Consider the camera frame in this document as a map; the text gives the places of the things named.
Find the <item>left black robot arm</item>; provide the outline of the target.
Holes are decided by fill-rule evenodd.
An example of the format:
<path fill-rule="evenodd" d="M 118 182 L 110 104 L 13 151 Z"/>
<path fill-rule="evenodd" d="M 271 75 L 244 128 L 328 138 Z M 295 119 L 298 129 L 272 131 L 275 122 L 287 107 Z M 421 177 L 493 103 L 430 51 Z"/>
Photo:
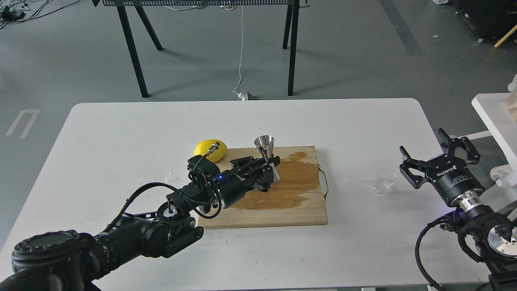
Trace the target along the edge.
<path fill-rule="evenodd" d="M 199 241 L 204 229 L 190 212 L 213 219 L 249 191 L 266 193 L 279 180 L 276 167 L 281 160 L 271 145 L 258 148 L 261 157 L 231 160 L 225 171 L 208 159 L 218 148 L 218 142 L 213 143 L 204 155 L 189 159 L 191 181 L 181 189 L 161 182 L 138 188 L 96 236 L 67 230 L 22 240 L 12 252 L 14 273 L 2 281 L 2 291 L 97 291 L 93 280 L 138 256 L 170 258 Z M 159 186 L 170 193 L 158 210 L 126 212 L 140 194 Z"/>

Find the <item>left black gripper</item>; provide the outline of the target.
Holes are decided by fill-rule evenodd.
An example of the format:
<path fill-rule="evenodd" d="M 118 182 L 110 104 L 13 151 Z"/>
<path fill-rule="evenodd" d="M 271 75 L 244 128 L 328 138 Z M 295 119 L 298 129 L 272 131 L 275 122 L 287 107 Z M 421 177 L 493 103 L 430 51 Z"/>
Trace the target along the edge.
<path fill-rule="evenodd" d="M 280 157 L 273 157 L 270 162 L 255 157 L 231 160 L 231 169 L 216 175 L 213 180 L 219 190 L 222 208 L 229 208 L 251 190 L 268 192 L 270 186 L 280 179 L 276 170 L 280 163 Z"/>

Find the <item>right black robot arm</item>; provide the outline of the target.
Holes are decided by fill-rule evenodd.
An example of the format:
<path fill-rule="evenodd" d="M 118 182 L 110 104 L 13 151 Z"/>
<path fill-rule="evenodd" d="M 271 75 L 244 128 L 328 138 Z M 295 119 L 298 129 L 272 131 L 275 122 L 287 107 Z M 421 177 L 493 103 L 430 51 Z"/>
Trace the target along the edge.
<path fill-rule="evenodd" d="M 420 258 L 420 244 L 433 227 L 454 232 L 461 250 L 477 263 L 486 264 L 490 271 L 489 282 L 494 291 L 515 291 L 517 285 L 516 221 L 497 213 L 480 200 L 484 187 L 468 169 L 478 164 L 480 154 L 467 137 L 451 137 L 438 129 L 441 147 L 447 152 L 423 161 L 412 158 L 404 147 L 399 150 L 403 162 L 402 175 L 413 188 L 419 189 L 429 182 L 441 199 L 454 211 L 428 223 L 419 234 L 415 258 L 421 274 L 429 285 L 443 290 L 425 270 Z"/>

